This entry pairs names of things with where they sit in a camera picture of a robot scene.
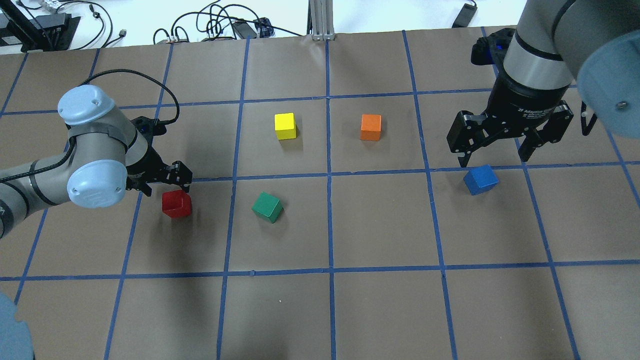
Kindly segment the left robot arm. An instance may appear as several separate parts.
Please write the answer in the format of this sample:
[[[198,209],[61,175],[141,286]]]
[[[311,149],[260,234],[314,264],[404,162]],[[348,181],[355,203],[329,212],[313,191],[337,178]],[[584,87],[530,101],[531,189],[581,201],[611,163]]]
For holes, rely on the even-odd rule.
[[[192,171],[182,161],[167,164],[153,148],[153,139],[164,135],[173,120],[131,120],[92,84],[67,91],[57,112],[67,127],[67,150],[1,171],[2,237],[35,212],[68,202],[112,207],[127,191],[150,196],[151,183],[190,191]]]

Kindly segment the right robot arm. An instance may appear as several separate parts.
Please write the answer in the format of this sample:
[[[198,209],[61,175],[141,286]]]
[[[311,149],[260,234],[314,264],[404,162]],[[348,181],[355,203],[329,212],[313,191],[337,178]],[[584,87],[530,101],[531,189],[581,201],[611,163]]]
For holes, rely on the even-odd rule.
[[[566,133],[574,115],[563,96],[572,83],[606,130],[637,139],[639,36],[637,0],[528,0],[515,28],[471,48],[472,64],[498,74],[483,112],[455,116],[450,152],[466,167],[480,148],[523,137],[518,155],[528,161]]]

